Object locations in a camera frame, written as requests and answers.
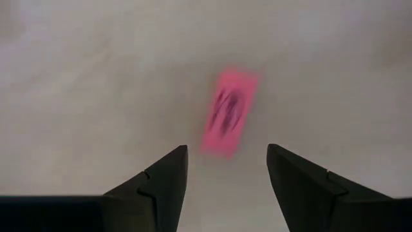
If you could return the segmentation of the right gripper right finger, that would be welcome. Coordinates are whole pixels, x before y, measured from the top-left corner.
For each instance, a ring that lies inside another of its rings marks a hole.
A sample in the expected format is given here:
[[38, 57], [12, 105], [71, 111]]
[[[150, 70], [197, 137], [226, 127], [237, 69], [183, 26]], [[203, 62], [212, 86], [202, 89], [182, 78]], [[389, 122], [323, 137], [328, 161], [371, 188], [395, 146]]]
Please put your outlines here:
[[391, 198], [269, 144], [272, 188], [290, 231], [411, 231], [411, 199]]

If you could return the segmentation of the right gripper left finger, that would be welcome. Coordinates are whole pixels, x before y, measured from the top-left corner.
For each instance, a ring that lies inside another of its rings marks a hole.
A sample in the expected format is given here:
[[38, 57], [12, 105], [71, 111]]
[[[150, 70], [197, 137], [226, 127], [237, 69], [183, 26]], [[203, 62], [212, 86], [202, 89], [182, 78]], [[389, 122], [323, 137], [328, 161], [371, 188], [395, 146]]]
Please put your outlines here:
[[104, 230], [176, 232], [187, 187], [188, 147], [180, 145], [104, 194]]

